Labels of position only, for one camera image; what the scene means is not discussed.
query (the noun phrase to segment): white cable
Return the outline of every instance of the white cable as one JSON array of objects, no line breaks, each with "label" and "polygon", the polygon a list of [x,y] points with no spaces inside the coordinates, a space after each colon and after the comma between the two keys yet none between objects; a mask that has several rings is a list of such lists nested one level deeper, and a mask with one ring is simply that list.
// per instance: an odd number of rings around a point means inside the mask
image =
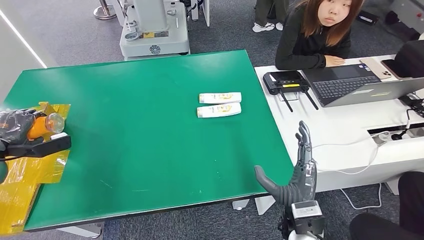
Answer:
[{"label": "white cable", "polygon": [[352,208],[354,208],[355,210],[362,210],[362,209],[371,209],[371,208],[380,208],[382,206],[382,183],[380,182],[380,188],[378,189],[378,202],[379,205],[378,206],[364,206],[364,207],[355,207],[354,204],[352,203],[351,199],[348,197],[348,195],[346,194],[346,192],[343,189],[340,189],[341,192],[346,196],[347,200],[349,201],[350,205],[352,206]]},{"label": "white cable", "polygon": [[377,147],[376,149],[375,149],[375,151],[374,151],[374,155],[372,156],[372,158],[370,159],[370,161],[369,161],[369,163],[368,163],[368,165],[364,168],[364,169],[362,169],[362,170],[360,170],[360,171],[357,171],[357,172],[345,172],[345,171],[340,171],[340,170],[332,170],[332,169],[318,169],[318,171],[321,171],[321,172],[338,172],[338,173],[342,173],[342,174],[347,174],[347,175],[356,175],[356,174],[360,174],[360,173],[362,173],[363,171],[365,171],[365,170],[367,170],[370,166],[371,166],[371,164],[373,164],[373,162],[374,162],[374,160],[376,159],[376,157],[377,157],[377,153],[379,152],[379,147]]},{"label": "white cable", "polygon": [[[384,133],[390,133],[390,132],[389,131],[382,131],[382,132],[373,134],[370,137],[371,138],[374,138],[375,136],[378,136],[378,135],[384,134]],[[316,148],[319,148],[319,147],[322,147],[322,146],[348,146],[348,145],[357,144],[357,143],[360,143],[362,141],[365,141],[365,140],[369,139],[370,137],[367,136],[365,138],[362,138],[362,139],[359,139],[359,140],[356,140],[356,141],[350,142],[350,143],[326,143],[326,144],[320,144],[320,145],[313,146],[312,149],[316,149]]]},{"label": "white cable", "polygon": [[[389,133],[389,131],[382,131],[382,132],[373,134],[373,135],[371,135],[371,138],[374,138],[375,136],[378,136],[378,135],[383,134],[383,133]],[[350,143],[328,143],[328,144],[320,144],[320,145],[313,146],[312,149],[316,149],[316,148],[319,148],[319,147],[322,147],[322,146],[348,146],[348,145],[353,145],[353,144],[360,143],[360,142],[362,142],[364,140],[367,140],[368,138],[369,138],[369,136],[366,137],[366,138],[363,138],[363,139],[359,139],[359,140],[354,141],[354,142],[350,142]],[[375,149],[375,152],[374,152],[372,158],[369,160],[368,165],[364,169],[362,169],[360,171],[357,171],[357,172],[345,172],[345,171],[334,170],[334,169],[325,169],[325,168],[318,169],[318,171],[321,171],[321,172],[338,172],[338,173],[347,174],[347,175],[360,174],[363,171],[367,170],[371,166],[371,164],[373,164],[374,160],[377,157],[377,153],[379,152],[379,147],[380,146],[377,146],[377,148]]]}]

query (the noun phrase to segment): sticker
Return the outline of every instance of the sticker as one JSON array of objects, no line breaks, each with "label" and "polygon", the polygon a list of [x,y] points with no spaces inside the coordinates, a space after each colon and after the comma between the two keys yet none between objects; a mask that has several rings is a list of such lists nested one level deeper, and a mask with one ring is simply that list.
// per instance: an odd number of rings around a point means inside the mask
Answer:
[{"label": "sticker", "polygon": [[369,19],[369,18],[367,18],[367,17],[359,16],[359,18],[360,18],[360,19],[362,19],[362,20],[364,20],[364,21],[367,21],[367,22],[369,22],[369,23],[373,23],[373,20],[371,20],[371,19]]},{"label": "sticker", "polygon": [[389,95],[391,93],[392,93],[391,91],[382,92],[382,93],[377,93],[377,94],[371,95],[371,97],[384,96],[384,95]]},{"label": "sticker", "polygon": [[147,38],[154,38],[155,37],[155,33],[154,32],[144,32],[143,33],[143,37],[145,39],[147,39]]},{"label": "sticker", "polygon": [[371,92],[371,91],[373,91],[374,89],[368,89],[368,90],[361,90],[361,91],[356,91],[356,92],[354,92],[354,93],[352,93],[352,94],[366,94],[366,93],[369,93],[369,92]]},{"label": "sticker", "polygon": [[283,88],[292,88],[292,87],[299,87],[300,86],[300,84],[286,84],[286,85],[283,85],[282,87]]}]

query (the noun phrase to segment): green table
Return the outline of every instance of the green table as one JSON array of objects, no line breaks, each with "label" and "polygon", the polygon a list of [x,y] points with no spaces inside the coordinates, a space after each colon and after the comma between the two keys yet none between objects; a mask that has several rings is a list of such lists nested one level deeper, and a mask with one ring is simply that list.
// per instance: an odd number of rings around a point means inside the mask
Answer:
[{"label": "green table", "polygon": [[[242,113],[197,118],[199,94],[217,92],[241,92]],[[72,104],[72,148],[26,231],[252,198],[254,165],[279,184],[293,172],[244,50],[26,70],[3,107],[39,101]]]}]

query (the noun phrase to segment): table leg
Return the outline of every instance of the table leg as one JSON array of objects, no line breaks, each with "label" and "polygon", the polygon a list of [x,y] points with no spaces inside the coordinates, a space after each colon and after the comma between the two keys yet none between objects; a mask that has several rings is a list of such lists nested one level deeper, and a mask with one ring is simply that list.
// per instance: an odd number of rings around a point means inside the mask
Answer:
[{"label": "table leg", "polygon": [[249,199],[238,200],[232,202],[232,209],[242,210],[248,205]]},{"label": "table leg", "polygon": [[193,10],[191,10],[191,19],[193,21],[199,20],[199,6],[198,6],[198,0],[191,0],[191,8],[196,6]]},{"label": "table leg", "polygon": [[121,25],[122,27],[124,26],[124,13],[122,12],[122,9],[124,6],[121,6],[120,3],[118,1],[112,1],[112,5],[113,5],[113,9],[115,9],[115,13],[116,16],[118,18],[119,21],[119,25]]},{"label": "table leg", "polygon": [[100,236],[100,234],[102,234],[102,228],[97,226],[95,223],[62,227],[57,230],[92,239],[96,239]]},{"label": "table leg", "polygon": [[396,177],[390,181],[385,182],[387,189],[394,195],[399,195],[398,182],[400,177]]},{"label": "table leg", "polygon": [[203,15],[204,19],[206,20],[206,26],[211,26],[211,12],[210,12],[210,5],[209,0],[204,0],[201,4],[201,8],[203,9]]},{"label": "table leg", "polygon": [[264,214],[276,202],[273,196],[256,197],[254,201],[258,215]]}]

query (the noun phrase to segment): laptop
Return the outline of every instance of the laptop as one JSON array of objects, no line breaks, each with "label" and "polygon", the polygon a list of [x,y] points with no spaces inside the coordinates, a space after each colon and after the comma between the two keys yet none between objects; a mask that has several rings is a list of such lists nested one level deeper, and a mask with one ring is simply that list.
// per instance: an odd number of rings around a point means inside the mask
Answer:
[{"label": "laptop", "polygon": [[393,100],[424,89],[424,77],[382,82],[363,63],[303,73],[323,108]]}]

